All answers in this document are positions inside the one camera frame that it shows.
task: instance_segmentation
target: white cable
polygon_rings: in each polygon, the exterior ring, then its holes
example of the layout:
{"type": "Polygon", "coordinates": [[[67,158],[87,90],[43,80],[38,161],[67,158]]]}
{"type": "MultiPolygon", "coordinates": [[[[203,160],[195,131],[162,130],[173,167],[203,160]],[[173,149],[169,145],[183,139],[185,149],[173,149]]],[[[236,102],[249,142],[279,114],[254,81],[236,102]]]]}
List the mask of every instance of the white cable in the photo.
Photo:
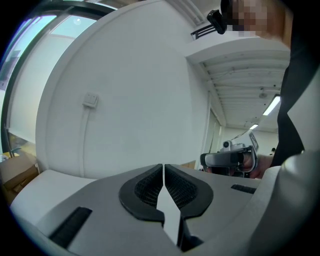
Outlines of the white cable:
{"type": "Polygon", "coordinates": [[[90,108],[84,107],[82,113],[82,119],[80,124],[79,139],[78,139],[78,168],[80,177],[85,177],[85,167],[84,167],[84,151],[85,151],[85,139],[87,123],[89,119],[90,108]]]}

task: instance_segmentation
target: white curved wall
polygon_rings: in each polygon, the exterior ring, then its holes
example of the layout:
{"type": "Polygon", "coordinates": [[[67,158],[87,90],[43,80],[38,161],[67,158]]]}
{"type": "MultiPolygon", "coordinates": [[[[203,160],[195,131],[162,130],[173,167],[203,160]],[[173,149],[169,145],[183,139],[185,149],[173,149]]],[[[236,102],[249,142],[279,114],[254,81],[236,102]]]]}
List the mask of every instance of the white curved wall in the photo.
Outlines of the white curved wall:
{"type": "Polygon", "coordinates": [[[97,93],[85,131],[85,177],[102,178],[200,156],[208,94],[181,45],[193,28],[165,1],[108,14],[65,51],[44,88],[36,123],[43,169],[79,176],[86,92],[97,93]]]}

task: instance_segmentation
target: ceiling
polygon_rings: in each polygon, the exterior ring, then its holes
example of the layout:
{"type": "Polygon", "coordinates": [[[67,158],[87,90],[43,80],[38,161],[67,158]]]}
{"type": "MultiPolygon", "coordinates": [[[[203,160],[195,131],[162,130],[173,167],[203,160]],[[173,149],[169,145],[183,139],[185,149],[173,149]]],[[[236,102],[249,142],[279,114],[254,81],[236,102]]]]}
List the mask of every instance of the ceiling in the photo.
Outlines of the ceiling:
{"type": "Polygon", "coordinates": [[[203,63],[219,96],[226,126],[277,132],[280,104],[268,115],[264,111],[280,94],[289,51],[259,50],[222,55],[203,63]]]}

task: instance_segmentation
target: fluorescent light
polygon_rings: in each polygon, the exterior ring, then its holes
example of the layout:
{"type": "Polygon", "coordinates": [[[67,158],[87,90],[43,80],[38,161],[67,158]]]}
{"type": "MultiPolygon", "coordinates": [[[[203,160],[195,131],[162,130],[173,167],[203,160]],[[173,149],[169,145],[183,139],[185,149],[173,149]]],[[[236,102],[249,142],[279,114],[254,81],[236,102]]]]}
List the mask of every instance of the fluorescent light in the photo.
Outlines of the fluorescent light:
{"type": "Polygon", "coordinates": [[[113,6],[110,6],[110,5],[107,5],[107,4],[104,4],[104,3],[100,3],[100,2],[95,2],[96,5],[100,5],[100,6],[106,6],[106,7],[109,7],[111,9],[114,9],[114,10],[118,10],[118,8],[115,8],[113,6]]]}
{"type": "Polygon", "coordinates": [[[250,130],[253,130],[254,128],[256,128],[258,125],[257,124],[254,124],[251,126],[250,130]]]}
{"type": "Polygon", "coordinates": [[[264,116],[269,115],[271,113],[271,111],[274,110],[274,108],[278,105],[279,102],[280,102],[280,96],[274,97],[274,99],[271,102],[270,106],[266,109],[266,111],[264,111],[263,115],[264,116]]]}

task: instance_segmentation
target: ceiling light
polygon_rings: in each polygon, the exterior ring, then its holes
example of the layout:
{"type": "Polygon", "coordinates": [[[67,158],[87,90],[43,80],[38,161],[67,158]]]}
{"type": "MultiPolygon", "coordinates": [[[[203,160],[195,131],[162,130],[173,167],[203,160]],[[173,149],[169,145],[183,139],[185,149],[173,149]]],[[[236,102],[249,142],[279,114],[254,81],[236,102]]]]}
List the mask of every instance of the ceiling light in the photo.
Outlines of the ceiling light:
{"type": "Polygon", "coordinates": [[[257,124],[254,124],[251,126],[250,130],[253,130],[254,128],[256,128],[258,125],[257,124]]]}
{"type": "Polygon", "coordinates": [[[278,105],[278,103],[280,102],[280,96],[276,96],[274,97],[273,101],[271,102],[271,104],[268,106],[268,108],[266,109],[266,111],[264,111],[263,115],[267,116],[271,113],[272,110],[274,110],[274,108],[278,105]]]}
{"type": "Polygon", "coordinates": [[[79,19],[79,18],[74,18],[74,19],[73,19],[73,23],[76,24],[76,25],[80,25],[80,24],[81,24],[81,19],[79,19]]]}

